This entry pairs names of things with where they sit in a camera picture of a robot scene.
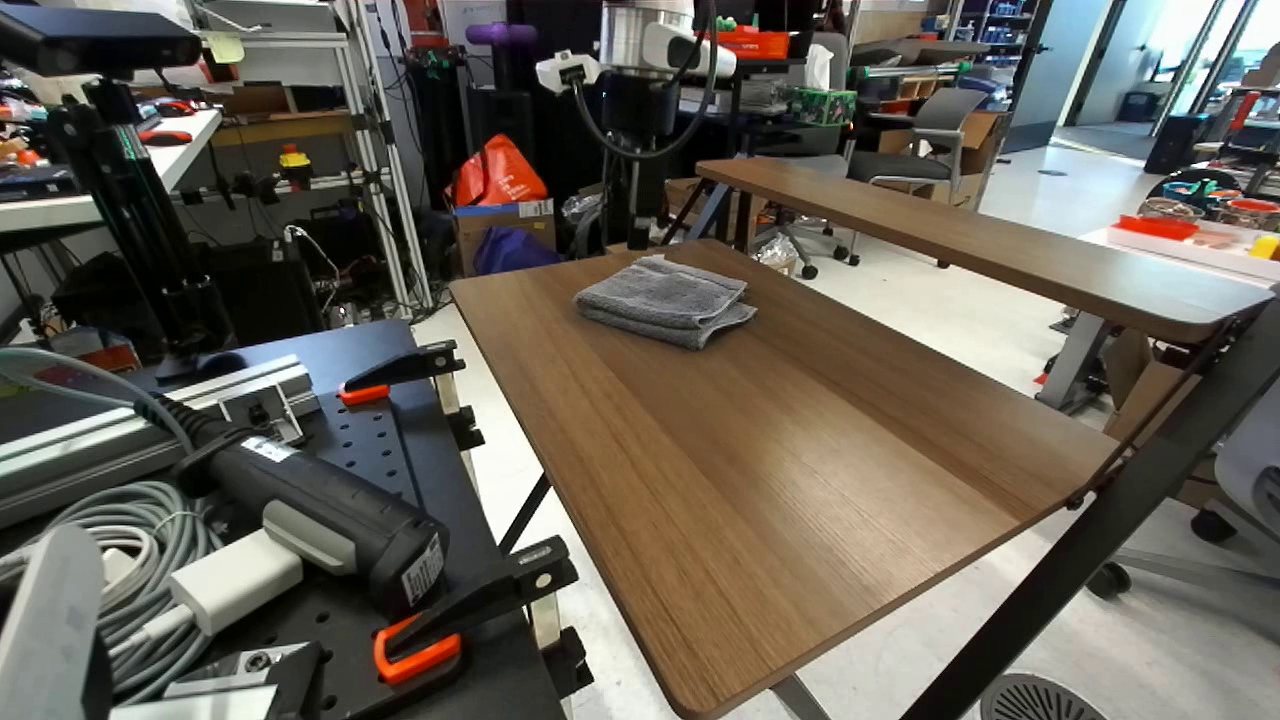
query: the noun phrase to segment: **cable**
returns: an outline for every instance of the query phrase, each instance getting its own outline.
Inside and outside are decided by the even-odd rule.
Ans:
[[[100,546],[149,538],[158,556],[140,556],[140,574],[128,598],[117,598],[117,610],[105,610],[100,633],[112,651],[117,697],[125,706],[158,697],[167,680],[190,674],[206,651],[208,637],[190,623],[180,603],[167,594],[167,578],[208,553],[219,541],[206,526],[208,506],[190,506],[165,482],[140,482],[94,491],[63,510],[53,526],[79,526]]]
[[[75,360],[75,356],[61,356],[61,351],[46,351],[46,347],[0,347],[0,365],[3,365],[3,360],[14,360],[14,365],[61,365],[61,367],[98,375],[98,381],[128,391],[133,401],[140,401],[140,406],[149,407],[149,417],[153,417],[158,425],[165,425],[167,437],[173,437],[185,453],[192,453],[192,437],[185,434],[185,425],[180,425],[153,391],[146,391],[146,387],[135,387],[135,384],[128,384],[128,381],[98,367],[98,365],[86,365],[86,360]]]
[[[3,367],[0,367],[0,381],[8,381],[8,384],[17,384],[17,387],[27,387],[27,391],[53,391],[53,396],[86,401],[86,406],[128,407],[128,401],[117,401],[117,396],[75,391],[75,387],[69,387],[69,384],[46,384],[46,381],[37,381],[37,375],[19,375],[19,374],[3,374]]]
[[[621,159],[631,159],[631,166],[650,166],[650,159],[663,159],[673,156],[675,147],[686,147],[691,141],[691,134],[710,121],[710,110],[711,110],[711,95],[718,95],[718,52],[722,52],[722,32],[718,32],[718,0],[710,0],[703,9],[703,38],[711,38],[711,50],[710,50],[710,90],[703,90],[703,99],[696,110],[696,117],[690,121],[690,127],[663,146],[663,147],[652,147],[652,152],[631,152],[631,147],[621,147],[617,141],[607,141],[590,110],[590,95],[583,95],[583,83],[569,83],[572,94],[572,103],[582,114],[582,121],[590,123],[592,141],[607,152],[607,156],[621,156]]]
[[[335,260],[326,251],[326,245],[321,245],[309,227],[285,225],[282,238],[285,238],[285,242],[309,242],[309,245],[316,249],[316,256],[326,260],[326,269],[333,272],[333,288],[327,288],[327,295],[326,295],[326,303],[321,303],[321,312],[327,312],[327,303],[333,303],[335,294],[348,285],[348,275],[335,269]]]

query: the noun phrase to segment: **black cable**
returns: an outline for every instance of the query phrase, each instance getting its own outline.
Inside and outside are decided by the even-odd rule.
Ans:
[[[703,9],[703,38],[711,38],[703,103],[696,110],[696,117],[690,121],[690,127],[686,127],[673,146],[663,146],[663,147],[652,147],[652,152],[629,152],[629,147],[621,147],[617,141],[607,141],[607,136],[599,134],[599,123],[597,123],[597,117],[592,117],[592,110],[590,110],[583,83],[582,83],[582,82],[569,83],[582,121],[590,123],[592,141],[597,141],[607,156],[621,156],[621,159],[631,159],[631,166],[652,166],[652,159],[663,159],[663,156],[681,152],[681,147],[691,141],[691,134],[710,121],[710,110],[711,110],[711,95],[718,95],[718,52],[722,52],[718,0],[710,0],[710,9]]]

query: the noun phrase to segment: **orange object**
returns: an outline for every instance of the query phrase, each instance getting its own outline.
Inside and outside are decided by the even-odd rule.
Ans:
[[[387,396],[391,396],[391,384],[368,384],[368,387],[335,391],[335,401],[343,407],[373,407],[373,406],[386,406]]]
[[[722,50],[734,50],[746,59],[789,59],[794,50],[794,32],[761,32],[753,25],[722,32],[718,40]]]
[[[39,166],[39,152],[33,152],[33,147],[17,152],[17,170],[37,170],[37,166]]]
[[[512,136],[494,136],[463,170],[454,178],[454,204],[523,204],[547,202],[547,185],[523,159]]]
[[[463,656],[463,637],[454,633],[413,656],[391,656],[391,644],[399,633],[407,633],[419,616],[404,616],[399,623],[387,623],[373,637],[373,667],[382,686],[404,690],[413,680],[423,680]]]
[[[1190,242],[1200,232],[1200,225],[1175,219],[1175,218],[1121,218],[1117,227],[1160,238],[1160,242]]]

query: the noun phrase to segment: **wooden table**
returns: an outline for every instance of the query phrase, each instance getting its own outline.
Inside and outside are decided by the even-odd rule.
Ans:
[[[1052,407],[1070,406],[1070,391],[1097,351],[1105,324],[1138,329],[1171,346],[1209,346],[1229,322],[1250,317],[1272,295],[1268,288],[1160,256],[1080,245],[1072,238],[978,218],[903,194],[834,181],[829,171],[798,159],[703,159],[696,171],[722,189],[764,195],[774,204],[824,218],[840,227],[867,232],[876,242],[891,242],[1080,310],[1086,322],[1077,322],[1070,347],[1056,356],[1056,367],[1040,391],[1040,401]]]
[[[572,295],[631,256],[454,288],[681,716],[722,716],[1090,491],[1077,422],[734,249],[761,317],[703,351]]]

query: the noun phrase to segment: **black tool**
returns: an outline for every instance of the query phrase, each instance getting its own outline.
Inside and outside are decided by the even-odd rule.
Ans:
[[[343,407],[386,406],[391,396],[391,384],[447,375],[461,367],[469,365],[455,356],[454,342],[423,346],[343,381],[341,401]]]
[[[305,561],[333,578],[363,578],[373,610],[386,616],[407,616],[429,601],[443,574],[440,520],[305,447],[165,406],[195,446],[173,469],[180,485],[206,477]]]

